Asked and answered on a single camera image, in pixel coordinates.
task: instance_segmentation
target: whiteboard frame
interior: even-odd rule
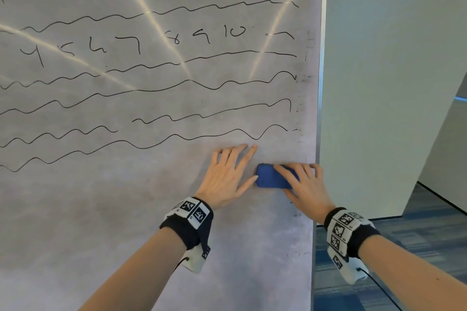
[[[324,74],[324,37],[326,31],[326,0],[321,0],[321,29],[319,33],[319,75],[318,75],[318,117],[316,123],[316,163],[320,161],[321,147],[321,114],[323,101],[323,74]],[[316,221],[313,221],[312,235],[312,294],[311,311],[314,310],[316,266]]]

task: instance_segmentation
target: whiteboard eraser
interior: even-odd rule
[[[293,169],[285,165],[281,165],[286,170],[289,170],[298,179],[297,174]],[[288,188],[292,189],[292,186],[287,180],[278,173],[272,164],[259,164],[256,168],[256,174],[258,178],[256,185],[261,188]]]

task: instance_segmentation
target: left hand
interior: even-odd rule
[[[238,184],[245,167],[256,152],[256,144],[251,146],[235,167],[238,156],[247,147],[247,144],[241,144],[236,147],[214,150],[211,164],[195,197],[205,201],[212,210],[216,210],[224,208],[250,188],[258,176],[250,177],[240,187]]]

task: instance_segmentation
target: cable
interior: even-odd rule
[[[369,273],[367,273],[367,272],[366,272],[365,270],[363,270],[362,268],[357,268],[357,271],[358,271],[358,272],[361,271],[361,272],[365,273],[367,276],[369,276],[369,277],[371,278],[371,280],[373,280],[373,281],[375,282],[375,284],[379,286],[379,288],[382,290],[382,292],[383,292],[384,294],[386,294],[386,296],[389,298],[389,300],[391,300],[392,303],[393,303],[400,311],[402,311],[402,309],[399,307],[399,305],[398,305],[397,303],[395,303],[395,301],[392,299],[391,296],[389,296],[389,294],[386,292],[386,290],[384,290],[384,289],[381,287],[381,285],[378,284],[378,282],[377,282]]]
[[[178,266],[179,266],[180,264],[182,264],[183,261],[190,261],[190,257],[185,257],[185,258],[183,258],[181,261],[179,261],[178,264],[177,264],[177,266],[176,266],[175,269],[174,269],[174,272],[175,272],[175,270],[178,268]]]

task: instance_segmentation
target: blue carpet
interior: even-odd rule
[[[467,284],[467,216],[416,185],[401,218],[374,222],[381,234]],[[330,260],[326,231],[316,235],[315,311],[397,311],[371,279],[348,285]],[[374,273],[371,275],[405,310]]]

